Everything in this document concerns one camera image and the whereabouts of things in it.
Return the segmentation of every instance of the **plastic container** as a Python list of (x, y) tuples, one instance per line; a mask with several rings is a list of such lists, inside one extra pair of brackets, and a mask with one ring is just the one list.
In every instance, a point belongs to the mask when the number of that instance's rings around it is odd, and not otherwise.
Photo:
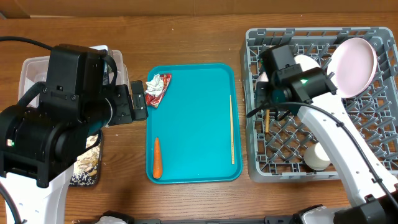
[[(394, 77), (398, 73), (397, 46), (385, 27), (258, 28), (249, 29), (241, 49), (246, 112), (255, 108), (254, 84), (261, 74), (258, 54), (263, 48), (288, 44), (294, 55), (307, 55), (326, 70), (344, 41), (359, 37), (375, 49), (377, 69), (372, 83), (358, 96), (343, 100), (351, 120), (381, 164), (398, 175), (398, 102)], [(264, 111), (246, 120), (248, 171), (255, 182), (305, 182), (339, 179), (334, 167), (315, 171), (305, 165), (305, 151), (316, 144), (311, 131), (297, 117), (275, 121), (271, 113), (265, 133)]]
[[(156, 184), (234, 180), (243, 169), (235, 78), (223, 63), (164, 65), (148, 74), (171, 73), (157, 109), (148, 107), (146, 172)], [(232, 98), (234, 164), (231, 150)], [(160, 141), (163, 174), (153, 177), (155, 138)]]
[[(122, 53), (118, 50), (112, 50), (112, 57), (118, 66), (118, 77), (116, 84), (126, 84), (130, 91), (129, 74), (125, 64), (123, 64)], [(22, 65), (21, 78), (19, 79), (18, 100), (25, 92), (36, 82), (45, 82), (47, 78), (47, 69), (49, 68), (50, 56), (28, 58)], [(112, 80), (113, 73), (109, 74), (109, 80)], [(29, 106), (36, 108), (39, 105), (39, 99), (36, 97), (30, 102)]]

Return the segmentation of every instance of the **gray dish rack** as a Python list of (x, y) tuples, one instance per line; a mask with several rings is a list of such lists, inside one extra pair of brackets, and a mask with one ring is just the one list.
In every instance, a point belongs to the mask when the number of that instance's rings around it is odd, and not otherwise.
[[(377, 53), (377, 70), (367, 90), (343, 100), (346, 111), (380, 162), (398, 176), (398, 103), (394, 77), (398, 73), (397, 46), (385, 27), (352, 28), (258, 28), (249, 29), (241, 49), (241, 70), (246, 113), (255, 108), (254, 84), (263, 48), (288, 44), (292, 52), (308, 55), (326, 69), (330, 57), (345, 40), (367, 40)], [(317, 140), (297, 117), (282, 121), (271, 113), (269, 133), (265, 133), (265, 111), (246, 121), (248, 170), (255, 182), (306, 182), (339, 179), (331, 165), (315, 171), (305, 165), (303, 154)]]

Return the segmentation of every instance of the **chopstick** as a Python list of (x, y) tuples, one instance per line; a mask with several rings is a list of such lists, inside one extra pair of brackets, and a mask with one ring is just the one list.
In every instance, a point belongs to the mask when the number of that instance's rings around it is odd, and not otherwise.
[(266, 133), (269, 132), (269, 110), (266, 112)]
[(234, 150), (234, 123), (232, 116), (232, 96), (229, 96), (229, 117), (231, 120), (231, 153), (232, 153), (232, 165), (235, 164), (235, 150)]

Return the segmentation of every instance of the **wooden table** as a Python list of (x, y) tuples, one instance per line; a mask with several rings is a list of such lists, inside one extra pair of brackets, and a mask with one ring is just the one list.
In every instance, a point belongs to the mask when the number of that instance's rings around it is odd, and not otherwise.
[[(146, 79), (156, 65), (223, 62), (235, 73), (244, 169), (233, 182), (156, 185), (145, 172), (146, 123), (104, 129), (101, 178), (95, 187), (69, 188), (65, 223), (93, 219), (107, 210), (136, 218), (185, 220), (262, 218), (290, 215), (311, 205), (349, 205), (340, 181), (257, 184), (246, 161), (245, 104), (239, 50), (253, 27), (386, 26), (398, 34), (398, 14), (269, 14), (255, 16), (159, 16), (70, 19), (16, 19), (0, 22), (1, 35), (49, 45), (106, 44), (123, 53), (131, 80)], [(0, 110), (17, 102), (22, 63), (49, 52), (20, 42), (0, 43)], [(0, 202), (0, 222), (5, 222)]]

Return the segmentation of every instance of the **black cable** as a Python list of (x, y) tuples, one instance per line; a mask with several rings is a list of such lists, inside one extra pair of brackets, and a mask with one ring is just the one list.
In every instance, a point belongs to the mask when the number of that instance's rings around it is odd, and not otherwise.
[(9, 36), (9, 37), (0, 37), (0, 42), (1, 42), (1, 41), (9, 41), (9, 40), (11, 40), (11, 41), (20, 41), (20, 42), (25, 42), (25, 43), (30, 43), (30, 44), (33, 44), (33, 45), (36, 45), (36, 46), (45, 48), (45, 49), (47, 49), (47, 50), (52, 50), (52, 47), (49, 46), (49, 45), (47, 45), (47, 44), (43, 44), (43, 43), (41, 43), (41, 42), (39, 42), (39, 41), (31, 40), (31, 39), (28, 39), (28, 38), (25, 38), (25, 37), (13, 37), (13, 36)]
[(277, 118), (277, 120), (278, 121), (282, 121), (283, 119), (286, 118), (287, 115), (290, 114), (290, 112), (291, 112), (290, 110), (287, 110), (280, 118)]
[(86, 148), (86, 151), (89, 151), (90, 149), (92, 149), (92, 148), (94, 148), (94, 147), (97, 147), (97, 146), (101, 143), (102, 134), (103, 134), (103, 133), (102, 133), (102, 130), (100, 129), (100, 130), (98, 131), (97, 134), (94, 134), (94, 135), (93, 135), (93, 136), (98, 135), (97, 140), (94, 142), (94, 144), (93, 144), (92, 146), (87, 147), (87, 148)]
[(18, 209), (15, 206), (14, 201), (12, 200), (11, 196), (9, 195), (8, 191), (6, 188), (3, 186), (3, 184), (0, 182), (0, 194), (2, 197), (5, 199), (5, 201), (8, 204), (8, 207), (11, 210), (12, 216), (14, 217), (14, 221), (16, 224), (21, 224), (21, 217), (19, 216)]
[(17, 105), (27, 107), (29, 103), (45, 88), (45, 82), (37, 82), (30, 87), (26, 93), (18, 100)]
[(274, 115), (274, 119), (278, 120), (278, 116), (279, 116), (279, 109), (275, 108), (275, 115)]
[(384, 193), (386, 193), (387, 197), (389, 198), (389, 200), (392, 202), (392, 204), (395, 206), (396, 210), (398, 210), (398, 202), (395, 200), (395, 198), (392, 196), (392, 194), (390, 193), (390, 191), (388, 191), (387, 187), (382, 183), (382, 179), (378, 176), (378, 174), (376, 173), (376, 171), (373, 169), (373, 166), (371, 165), (371, 163), (369, 162), (368, 158), (366, 157), (365, 153), (362, 151), (361, 146), (358, 144), (358, 142), (355, 140), (355, 137), (350, 133), (350, 131), (347, 129), (347, 127), (344, 125), (343, 122), (341, 122), (339, 119), (337, 119), (336, 117), (334, 117), (332, 114), (330, 114), (329, 112), (325, 111), (322, 108), (319, 108), (317, 106), (313, 106), (310, 104), (306, 104), (306, 103), (299, 103), (299, 102), (284, 102), (284, 103), (276, 103), (276, 104), (262, 104), (259, 108), (260, 110), (267, 110), (269, 108), (277, 108), (278, 106), (288, 106), (288, 105), (294, 105), (294, 106), (306, 106), (308, 108), (317, 110), (325, 115), (327, 115), (329, 118), (331, 118), (334, 122), (336, 122), (336, 125), (340, 128), (343, 128), (344, 132), (347, 134), (347, 136), (351, 139), (351, 141), (353, 142), (353, 144), (355, 145), (355, 147), (357, 148), (359, 154), (361, 155), (363, 161), (365, 162), (365, 164), (367, 165), (367, 167), (369, 168), (370, 173), (373, 175), (374, 180), (373, 182), (377, 182), (381, 189), (384, 191)]
[(260, 112), (260, 110), (262, 110), (263, 107), (265, 107), (265, 105), (266, 105), (266, 103), (262, 103), (262, 105), (260, 105), (259, 107), (257, 107), (254, 110), (248, 112), (247, 115), (246, 115), (246, 118), (253, 117), (256, 113)]

